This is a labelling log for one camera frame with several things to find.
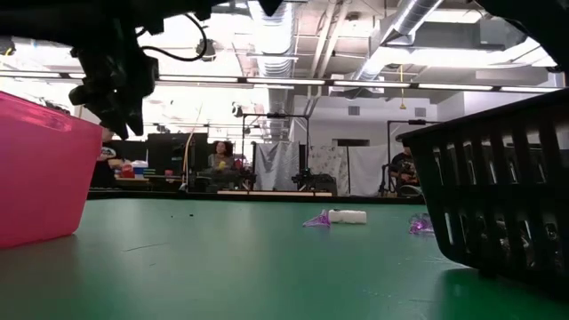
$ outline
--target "white cylinder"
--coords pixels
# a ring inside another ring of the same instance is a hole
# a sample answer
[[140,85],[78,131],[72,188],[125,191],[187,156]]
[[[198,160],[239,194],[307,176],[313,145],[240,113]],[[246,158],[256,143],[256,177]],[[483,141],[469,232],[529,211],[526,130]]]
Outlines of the white cylinder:
[[367,223],[367,213],[355,210],[330,210],[328,212],[328,218],[332,223]]

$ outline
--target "purple plastic piece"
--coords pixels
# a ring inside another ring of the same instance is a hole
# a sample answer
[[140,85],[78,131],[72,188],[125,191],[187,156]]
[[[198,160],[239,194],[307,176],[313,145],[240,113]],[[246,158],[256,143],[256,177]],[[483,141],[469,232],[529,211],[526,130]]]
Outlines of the purple plastic piece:
[[328,211],[322,210],[316,217],[302,223],[303,227],[330,227],[330,218],[328,218]]
[[409,223],[411,224],[409,227],[410,234],[418,235],[435,233],[428,213],[419,213],[413,215],[409,219]]

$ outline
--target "person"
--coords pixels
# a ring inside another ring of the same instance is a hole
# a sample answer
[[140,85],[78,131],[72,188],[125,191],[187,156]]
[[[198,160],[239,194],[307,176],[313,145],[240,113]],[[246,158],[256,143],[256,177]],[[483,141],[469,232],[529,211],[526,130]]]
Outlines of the person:
[[116,183],[115,169],[120,169],[123,164],[123,157],[113,143],[114,132],[104,124],[99,124],[103,128],[102,146],[100,148],[100,155],[97,158],[95,170],[92,173],[91,187],[92,188],[113,188]]
[[215,142],[215,154],[208,157],[207,164],[211,169],[217,172],[225,172],[226,170],[233,169],[235,161],[233,157],[228,154],[227,142]]
[[389,175],[397,179],[397,189],[405,185],[419,186],[419,178],[415,171],[415,164],[409,146],[404,144],[403,152],[393,157],[389,166]]

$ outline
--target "desk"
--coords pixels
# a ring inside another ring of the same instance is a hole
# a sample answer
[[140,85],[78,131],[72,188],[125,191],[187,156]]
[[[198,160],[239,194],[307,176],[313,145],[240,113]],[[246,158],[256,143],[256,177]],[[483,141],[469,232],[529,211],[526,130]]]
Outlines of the desk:
[[150,189],[151,186],[146,178],[116,178],[116,185],[121,188],[129,189]]
[[[323,208],[368,224],[303,228]],[[92,200],[74,236],[0,251],[2,318],[567,319],[446,260],[420,205]]]

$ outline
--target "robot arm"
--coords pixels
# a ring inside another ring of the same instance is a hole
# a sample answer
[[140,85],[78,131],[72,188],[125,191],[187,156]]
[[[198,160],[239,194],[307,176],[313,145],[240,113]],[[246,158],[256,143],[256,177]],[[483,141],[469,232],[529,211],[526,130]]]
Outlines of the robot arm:
[[[73,47],[84,69],[83,84],[69,93],[122,139],[126,125],[143,134],[142,99],[154,91],[158,61],[139,47],[135,28],[164,31],[164,19],[194,12],[209,19],[225,0],[29,0],[0,4],[0,36],[42,39]],[[282,0],[260,0],[271,15]]]

